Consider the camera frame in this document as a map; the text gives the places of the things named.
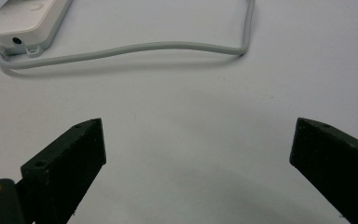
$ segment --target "white table surface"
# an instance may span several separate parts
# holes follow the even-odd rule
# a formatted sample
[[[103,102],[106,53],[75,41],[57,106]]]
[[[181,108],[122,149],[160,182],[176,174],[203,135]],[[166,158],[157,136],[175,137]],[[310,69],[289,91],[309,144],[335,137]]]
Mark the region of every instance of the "white table surface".
[[[164,40],[238,46],[245,8],[74,0],[41,57]],[[102,118],[108,163],[69,223],[348,223],[289,154],[298,117],[358,138],[358,0],[256,0],[252,25],[239,59],[163,50],[0,70],[0,178],[19,181],[60,134]]]

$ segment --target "gray cable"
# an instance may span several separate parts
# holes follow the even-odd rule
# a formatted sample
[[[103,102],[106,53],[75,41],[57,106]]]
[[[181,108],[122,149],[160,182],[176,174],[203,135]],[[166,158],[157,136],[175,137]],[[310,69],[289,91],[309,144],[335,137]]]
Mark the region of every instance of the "gray cable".
[[[22,63],[11,63],[5,59],[5,55],[0,51],[0,65],[7,69],[27,69],[41,66],[48,66],[60,63],[75,63],[87,60],[101,59],[112,57],[120,54],[127,54],[140,51],[157,50],[157,49],[192,49],[199,51],[208,51],[214,53],[228,54],[228,55],[243,55],[247,52],[250,42],[251,20],[253,9],[255,7],[255,0],[249,0],[248,9],[245,18],[245,27],[243,30],[242,45],[239,48],[230,48],[211,44],[202,44],[194,42],[156,42],[138,45],[129,45],[115,49],[105,49],[90,53],[75,54],[69,56],[62,56],[56,58],[39,59]]]

